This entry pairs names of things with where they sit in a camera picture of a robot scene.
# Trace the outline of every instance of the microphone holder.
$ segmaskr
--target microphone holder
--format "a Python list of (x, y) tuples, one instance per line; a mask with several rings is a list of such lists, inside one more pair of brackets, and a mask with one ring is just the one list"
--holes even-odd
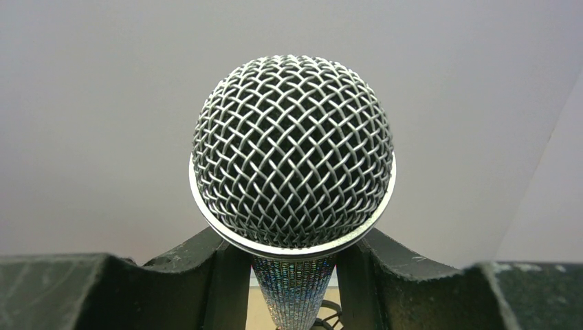
[[(243, 330), (250, 268), (211, 228), (143, 266), (110, 254), (2, 256), (0, 329)], [(372, 229), (339, 252), (337, 275), (344, 330), (583, 329), (583, 264), (454, 269)]]

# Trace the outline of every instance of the glittery microphone handle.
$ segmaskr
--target glittery microphone handle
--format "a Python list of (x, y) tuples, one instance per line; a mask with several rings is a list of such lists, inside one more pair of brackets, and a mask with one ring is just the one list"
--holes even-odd
[(253, 269), (278, 329), (309, 330), (314, 325), (335, 261), (335, 256), (301, 262), (254, 257)]

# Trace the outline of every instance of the microphone grille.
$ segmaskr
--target microphone grille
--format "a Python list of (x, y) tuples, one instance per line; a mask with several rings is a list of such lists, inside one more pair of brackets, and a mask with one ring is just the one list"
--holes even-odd
[(374, 91), (345, 66), (270, 56), (237, 67), (205, 101), (193, 169), (209, 211), (279, 248), (340, 238), (377, 209), (393, 139)]

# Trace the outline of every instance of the metal band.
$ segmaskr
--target metal band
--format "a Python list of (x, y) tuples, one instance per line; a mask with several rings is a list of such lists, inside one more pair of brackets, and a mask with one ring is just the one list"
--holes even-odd
[(249, 252), (251, 254), (262, 256), (267, 259), (278, 259), (278, 260), (288, 260), (288, 261), (303, 261), (315, 258), (322, 258), (339, 252), (350, 245), (359, 241), (369, 230), (373, 228), (377, 220), (380, 218), (384, 212), (388, 202), (391, 200), (393, 195), (393, 189), (395, 188), (395, 179), (397, 177), (397, 161), (395, 158), (395, 153), (393, 152), (393, 165), (390, 170), (390, 180), (386, 193), (381, 200), (377, 210), (370, 216), (360, 227), (356, 228), (354, 231), (335, 239), (331, 242), (297, 249), (289, 249), (282, 247), (274, 247), (263, 245), (257, 242), (253, 242), (241, 235), (233, 232), (227, 226), (223, 225), (207, 208), (202, 196), (200, 195), (197, 179), (194, 172), (193, 165), (193, 155), (190, 154), (190, 161), (188, 162), (188, 176), (190, 179), (190, 189), (192, 190), (192, 195), (195, 198), (195, 202), (198, 205), (202, 215), (205, 217), (208, 224), (227, 242), (237, 246), (238, 248)]

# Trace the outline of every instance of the silver wire mesh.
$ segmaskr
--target silver wire mesh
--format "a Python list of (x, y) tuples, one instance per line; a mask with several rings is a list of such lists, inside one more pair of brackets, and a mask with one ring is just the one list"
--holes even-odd
[(335, 264), (335, 256), (295, 263), (254, 256), (253, 270), (280, 330), (309, 330), (314, 325)]
[(391, 176), (392, 135), (374, 91), (323, 58), (264, 57), (236, 68), (205, 101), (193, 146), (211, 213), (280, 248), (356, 229)]

